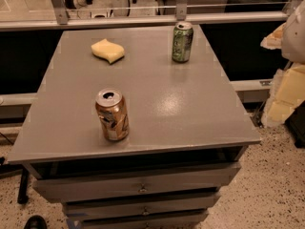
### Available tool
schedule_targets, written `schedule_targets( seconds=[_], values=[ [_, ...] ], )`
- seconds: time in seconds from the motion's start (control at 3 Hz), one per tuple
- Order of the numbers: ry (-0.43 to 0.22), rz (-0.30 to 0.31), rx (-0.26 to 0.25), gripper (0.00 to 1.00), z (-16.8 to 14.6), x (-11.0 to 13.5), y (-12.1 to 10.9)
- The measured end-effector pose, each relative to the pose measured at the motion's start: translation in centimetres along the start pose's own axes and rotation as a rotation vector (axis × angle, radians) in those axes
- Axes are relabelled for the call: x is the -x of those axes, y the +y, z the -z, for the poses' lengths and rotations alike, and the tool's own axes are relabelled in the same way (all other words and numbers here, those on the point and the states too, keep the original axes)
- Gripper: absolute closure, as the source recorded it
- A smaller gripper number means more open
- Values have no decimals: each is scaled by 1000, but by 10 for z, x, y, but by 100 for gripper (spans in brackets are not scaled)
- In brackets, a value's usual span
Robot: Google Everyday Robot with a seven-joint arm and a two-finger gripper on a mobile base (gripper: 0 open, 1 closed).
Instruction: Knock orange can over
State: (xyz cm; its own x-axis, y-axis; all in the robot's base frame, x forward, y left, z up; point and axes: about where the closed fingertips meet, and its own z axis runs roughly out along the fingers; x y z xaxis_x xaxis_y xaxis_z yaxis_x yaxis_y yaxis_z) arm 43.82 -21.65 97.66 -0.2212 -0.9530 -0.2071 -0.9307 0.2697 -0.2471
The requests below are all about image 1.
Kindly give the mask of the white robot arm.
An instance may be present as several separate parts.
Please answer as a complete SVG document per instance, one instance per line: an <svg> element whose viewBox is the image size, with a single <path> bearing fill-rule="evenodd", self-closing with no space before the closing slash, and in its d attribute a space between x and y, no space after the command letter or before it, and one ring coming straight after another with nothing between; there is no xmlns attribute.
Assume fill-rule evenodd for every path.
<svg viewBox="0 0 305 229"><path fill-rule="evenodd" d="M276 71L261 117L265 127L275 127L305 101L305 0L284 24L263 38L260 46L281 49L281 55L292 63L288 70Z"/></svg>

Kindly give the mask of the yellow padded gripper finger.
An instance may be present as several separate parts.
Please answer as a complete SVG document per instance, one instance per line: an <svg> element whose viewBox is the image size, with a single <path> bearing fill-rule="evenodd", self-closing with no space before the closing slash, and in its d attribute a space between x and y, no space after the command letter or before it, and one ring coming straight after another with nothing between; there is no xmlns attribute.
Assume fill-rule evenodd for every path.
<svg viewBox="0 0 305 229"><path fill-rule="evenodd" d="M280 49L284 26L285 24L280 25L272 33L264 37L260 46L268 50Z"/></svg>
<svg viewBox="0 0 305 229"><path fill-rule="evenodd" d="M304 101L305 65L294 63L286 71L277 70L261 117L263 126L283 124Z"/></svg>

